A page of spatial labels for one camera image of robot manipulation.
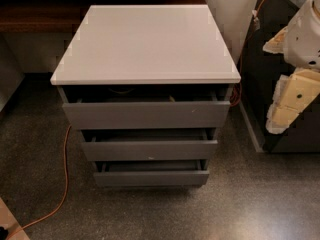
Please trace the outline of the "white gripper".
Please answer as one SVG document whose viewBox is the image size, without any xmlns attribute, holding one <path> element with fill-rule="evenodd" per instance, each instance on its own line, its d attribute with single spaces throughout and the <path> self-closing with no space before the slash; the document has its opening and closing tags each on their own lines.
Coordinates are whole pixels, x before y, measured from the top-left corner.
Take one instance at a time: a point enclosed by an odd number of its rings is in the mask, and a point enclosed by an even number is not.
<svg viewBox="0 0 320 240">
<path fill-rule="evenodd" d="M 284 53 L 287 63 L 300 67 L 290 76 L 280 76 L 267 113 L 267 131 L 281 134 L 320 94 L 320 71 L 311 70 L 320 69 L 320 0 L 306 0 L 263 51 Z"/>
</svg>

